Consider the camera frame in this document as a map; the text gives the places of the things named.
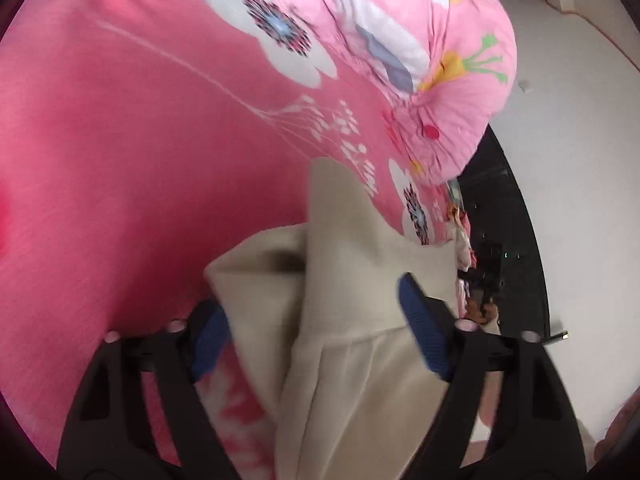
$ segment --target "beige fabric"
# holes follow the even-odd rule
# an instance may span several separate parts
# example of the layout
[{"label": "beige fabric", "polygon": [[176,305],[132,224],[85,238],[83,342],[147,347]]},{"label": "beige fabric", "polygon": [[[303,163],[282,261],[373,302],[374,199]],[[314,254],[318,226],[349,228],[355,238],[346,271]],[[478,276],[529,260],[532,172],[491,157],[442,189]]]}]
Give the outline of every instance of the beige fabric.
[{"label": "beige fabric", "polygon": [[310,182],[306,227],[257,234],[205,274],[277,424],[278,478],[394,480],[446,390],[406,326],[398,279],[412,272],[456,308],[455,244],[406,240],[334,161],[316,160]]}]

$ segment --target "white floor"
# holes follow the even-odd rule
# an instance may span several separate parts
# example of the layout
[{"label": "white floor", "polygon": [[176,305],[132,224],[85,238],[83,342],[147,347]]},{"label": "white floor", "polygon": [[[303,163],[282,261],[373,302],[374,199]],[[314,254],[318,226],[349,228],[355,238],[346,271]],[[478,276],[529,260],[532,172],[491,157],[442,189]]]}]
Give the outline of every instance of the white floor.
[{"label": "white floor", "polygon": [[492,127],[536,233],[549,348],[574,410],[601,438],[640,385],[640,73],[591,25],[542,0],[501,0],[518,79]]}]

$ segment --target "red dot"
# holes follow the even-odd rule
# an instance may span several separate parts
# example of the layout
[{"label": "red dot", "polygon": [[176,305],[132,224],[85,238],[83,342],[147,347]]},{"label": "red dot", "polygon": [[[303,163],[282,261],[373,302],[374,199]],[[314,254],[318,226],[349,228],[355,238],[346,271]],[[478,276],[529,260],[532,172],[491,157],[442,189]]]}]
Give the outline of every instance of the red dot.
[{"label": "red dot", "polygon": [[422,128],[422,132],[424,133],[425,137],[428,137],[430,139],[437,140],[440,138],[440,130],[435,126],[431,126],[430,124],[424,126]]}]

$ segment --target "pink quilt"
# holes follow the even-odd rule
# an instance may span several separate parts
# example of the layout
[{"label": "pink quilt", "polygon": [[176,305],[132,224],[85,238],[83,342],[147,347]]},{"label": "pink quilt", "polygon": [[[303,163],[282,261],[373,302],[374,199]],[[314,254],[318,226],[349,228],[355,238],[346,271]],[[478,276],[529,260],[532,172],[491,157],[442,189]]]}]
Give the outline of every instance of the pink quilt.
[{"label": "pink quilt", "polygon": [[[212,259],[305,221],[312,158],[416,243],[445,237],[446,190],[412,179],[386,99],[270,0],[27,0],[0,102],[0,390],[52,462],[104,333],[185,316]],[[221,402],[233,452],[261,411]]]}]

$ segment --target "pink floral sheet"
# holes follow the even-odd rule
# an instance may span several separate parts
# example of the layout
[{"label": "pink floral sheet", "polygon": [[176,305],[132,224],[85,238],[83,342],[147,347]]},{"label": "pink floral sheet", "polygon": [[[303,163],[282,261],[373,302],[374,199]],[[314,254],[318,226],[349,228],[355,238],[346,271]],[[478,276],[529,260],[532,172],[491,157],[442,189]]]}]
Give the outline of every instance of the pink floral sheet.
[{"label": "pink floral sheet", "polygon": [[[416,243],[445,237],[446,188],[416,185],[383,96],[270,0],[26,0],[0,102],[0,390],[52,462],[104,333],[185,316],[207,263],[305,221],[311,159]],[[244,477],[270,478],[231,346],[198,387]]]}]

